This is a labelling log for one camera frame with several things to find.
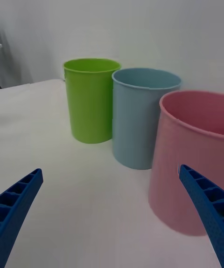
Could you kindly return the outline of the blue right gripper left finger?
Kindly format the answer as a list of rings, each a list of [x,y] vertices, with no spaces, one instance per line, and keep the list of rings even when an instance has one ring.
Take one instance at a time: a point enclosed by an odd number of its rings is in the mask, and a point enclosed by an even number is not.
[[[43,183],[35,169],[0,195],[0,267],[5,267],[27,213]]]

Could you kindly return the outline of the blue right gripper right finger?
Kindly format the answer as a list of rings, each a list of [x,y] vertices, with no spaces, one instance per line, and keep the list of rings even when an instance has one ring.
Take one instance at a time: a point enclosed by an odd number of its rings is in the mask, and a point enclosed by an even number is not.
[[[224,191],[187,165],[179,167],[179,179],[203,223],[221,267],[224,266]]]

